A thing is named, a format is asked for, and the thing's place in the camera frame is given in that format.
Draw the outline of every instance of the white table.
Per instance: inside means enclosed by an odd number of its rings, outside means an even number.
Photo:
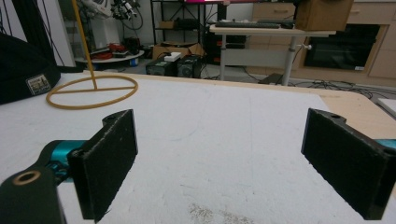
[[[127,55],[124,58],[110,58],[110,59],[91,59],[93,67],[96,67],[99,63],[118,63],[130,60],[130,65],[132,66],[132,60],[137,59],[138,57],[142,56],[145,53],[143,50],[139,50],[139,53],[134,55]],[[78,63],[87,63],[88,61],[83,58],[76,58],[76,62]]]
[[[62,75],[60,84],[81,76],[88,75]],[[46,104],[45,95],[0,105],[0,180],[35,162],[48,142],[90,139],[102,118],[132,108],[139,154],[101,224],[367,223],[301,153],[308,107],[338,113],[373,138],[396,138],[396,121],[364,96],[125,76],[135,78],[139,89],[114,105],[62,110]],[[122,80],[102,81],[99,87]],[[84,104],[116,95],[89,94],[55,100]],[[62,183],[58,192],[68,223],[92,223],[81,218],[73,184]],[[370,223],[394,220],[395,195],[384,219]]]
[[[284,67],[285,74],[282,85],[287,86],[290,77],[293,57],[296,49],[296,38],[298,36],[326,37],[335,34],[335,31],[313,31],[306,32],[297,29],[250,29],[250,28],[223,28],[210,26],[210,32],[222,35],[221,58],[220,58],[220,80],[224,79],[225,65],[251,65],[251,66],[276,66]],[[227,35],[273,35],[290,36],[288,51],[279,50],[257,50],[257,49],[226,49]]]

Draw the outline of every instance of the wall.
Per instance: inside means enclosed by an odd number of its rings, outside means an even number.
[[[42,2],[43,1],[37,1],[39,4],[39,7],[42,7]],[[153,44],[154,43],[154,37],[153,37],[153,31],[152,31],[152,20],[151,20],[151,13],[150,13],[150,1],[149,0],[139,0],[138,1],[140,4],[140,14],[142,15],[143,18],[143,26],[141,29],[132,31],[125,29],[125,33],[122,32],[121,29],[121,24],[119,25],[119,31],[120,31],[120,36],[137,36],[140,38],[140,41],[142,44]],[[26,40],[23,30],[21,28],[21,25],[18,20],[18,16],[16,15],[14,6],[12,5],[11,1],[4,1],[6,8],[7,8],[7,14],[9,18],[9,23],[11,26],[11,31],[14,36],[16,36],[19,39]],[[64,26],[64,21],[63,21],[63,16],[60,10],[60,6],[62,7],[64,5],[66,6],[71,6],[71,1],[70,4],[67,3],[66,0],[58,0],[58,1],[45,1],[46,4],[46,9],[48,12],[49,16],[49,25],[50,29],[52,32],[52,39],[55,43],[55,46],[59,50],[60,57],[62,58],[62,61],[64,65],[66,66],[74,66],[74,57],[73,53],[71,51],[70,47],[70,39],[67,36],[67,32],[65,30]],[[5,26],[5,29],[8,34],[10,34],[8,25],[7,25],[7,15],[6,15],[6,9],[4,8],[3,4],[0,4],[0,8],[2,11],[2,21]],[[253,4],[235,4],[235,5],[229,5],[228,10],[227,10],[227,19],[232,20],[236,19],[237,21],[241,20],[250,20],[251,19],[251,11],[253,8]],[[214,13],[217,11],[217,6],[214,5],[208,5],[206,6],[206,14],[207,16],[210,16],[210,14]],[[161,13],[160,9],[158,7],[154,8],[154,19],[156,21],[161,20]],[[140,18],[133,18],[133,23],[134,27],[139,26],[141,20]],[[132,26],[129,21],[125,22],[127,25]],[[162,36],[158,33],[157,34],[157,39],[161,40]],[[55,58],[57,60],[58,65],[62,65],[63,63],[61,62],[60,57],[55,53]]]
[[[0,5],[1,8],[1,16],[4,28],[6,29],[7,34],[15,36],[21,40],[26,41],[26,37],[21,28],[20,20],[16,14],[15,8],[11,1],[3,1],[4,4]],[[41,14],[43,15],[44,22],[47,25],[47,19],[45,18],[45,11],[43,7],[42,1],[37,1],[38,6],[40,8]],[[54,46],[59,51],[60,56],[55,53],[55,59],[58,65],[65,66],[75,66],[71,49],[68,43],[68,40],[65,36],[64,23],[61,17],[59,5],[57,1],[45,1],[45,7],[47,9],[48,17],[49,17],[49,27],[51,30],[52,40],[54,42]],[[7,15],[9,18],[10,27],[8,27]]]

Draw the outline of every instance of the black bag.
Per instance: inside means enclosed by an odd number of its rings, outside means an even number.
[[[0,33],[0,105],[48,92],[60,78],[35,46]]]

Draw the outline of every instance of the floor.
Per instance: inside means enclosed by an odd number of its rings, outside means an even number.
[[[138,60],[138,66],[131,67],[129,64],[113,64],[103,68],[111,72],[131,73],[131,74],[146,74],[146,65],[150,63],[150,59]],[[205,79],[219,79],[219,66],[214,64],[207,64],[201,73],[201,78]],[[264,75],[249,74],[244,67],[241,66],[227,66],[224,80],[234,82],[246,83],[263,83],[266,78]],[[270,85],[275,85],[277,78]],[[378,99],[393,99],[396,100],[396,88],[378,87],[378,86],[363,86],[353,83],[337,82],[337,81],[323,81],[323,80],[305,80],[305,79],[290,79],[290,86],[328,89],[338,91],[354,91],[366,96],[375,104],[383,108]]]

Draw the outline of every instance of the smudge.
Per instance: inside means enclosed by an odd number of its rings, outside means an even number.
[[[190,205],[190,214],[196,224],[209,224],[213,220],[213,212],[210,209],[195,203]]]
[[[232,213],[222,211],[224,215],[224,224],[254,224],[253,220],[248,217],[238,216]]]

